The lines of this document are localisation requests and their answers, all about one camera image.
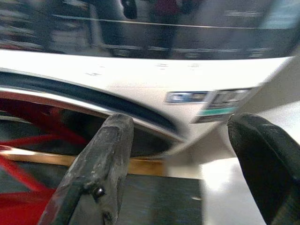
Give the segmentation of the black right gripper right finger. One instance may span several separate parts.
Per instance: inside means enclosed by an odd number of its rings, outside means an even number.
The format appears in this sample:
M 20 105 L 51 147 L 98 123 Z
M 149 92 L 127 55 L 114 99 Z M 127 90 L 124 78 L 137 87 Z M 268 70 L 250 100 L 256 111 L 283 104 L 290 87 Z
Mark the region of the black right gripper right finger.
M 230 144 L 266 225 L 300 225 L 300 145 L 263 117 L 237 113 Z

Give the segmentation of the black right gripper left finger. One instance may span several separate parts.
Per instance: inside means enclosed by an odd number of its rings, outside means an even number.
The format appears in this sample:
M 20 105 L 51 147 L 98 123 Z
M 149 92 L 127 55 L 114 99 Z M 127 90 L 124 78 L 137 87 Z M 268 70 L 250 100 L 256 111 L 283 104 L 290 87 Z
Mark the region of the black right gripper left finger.
M 109 116 L 66 172 L 37 225 L 116 225 L 133 137 L 131 117 Z

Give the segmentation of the white front-load washing machine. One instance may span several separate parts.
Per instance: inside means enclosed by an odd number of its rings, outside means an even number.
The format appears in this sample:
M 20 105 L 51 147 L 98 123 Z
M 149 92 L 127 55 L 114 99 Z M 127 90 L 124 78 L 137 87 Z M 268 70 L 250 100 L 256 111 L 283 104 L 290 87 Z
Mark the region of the white front-load washing machine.
M 0 72 L 95 89 L 163 115 L 185 141 L 131 156 L 132 165 L 166 161 L 172 176 L 200 177 L 236 156 L 230 115 L 192 124 L 203 104 L 169 105 L 166 94 L 256 87 L 239 111 L 298 47 L 300 0 L 0 0 Z M 78 135 L 61 108 L 36 100 L 0 88 L 0 137 Z

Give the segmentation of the round chrome-rimmed washer door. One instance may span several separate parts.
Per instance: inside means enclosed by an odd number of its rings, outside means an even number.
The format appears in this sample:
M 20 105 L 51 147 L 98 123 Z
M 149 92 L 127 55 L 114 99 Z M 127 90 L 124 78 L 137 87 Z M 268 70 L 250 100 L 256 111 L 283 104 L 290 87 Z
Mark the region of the round chrome-rimmed washer door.
M 87 139 L 115 113 L 133 118 L 132 157 L 163 154 L 185 141 L 175 124 L 163 115 L 132 101 L 95 89 L 42 77 L 0 72 L 0 88 L 23 90 L 36 103 L 57 106 L 61 121 Z

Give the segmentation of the blue and green washer label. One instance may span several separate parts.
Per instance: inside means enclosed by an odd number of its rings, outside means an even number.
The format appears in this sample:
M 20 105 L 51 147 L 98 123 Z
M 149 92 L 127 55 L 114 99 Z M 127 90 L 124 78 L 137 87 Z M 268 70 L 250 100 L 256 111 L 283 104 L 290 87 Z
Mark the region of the blue and green washer label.
M 203 104 L 192 124 L 223 121 L 233 114 L 248 99 L 256 87 L 222 89 L 213 91 L 170 91 L 165 96 L 166 104 Z

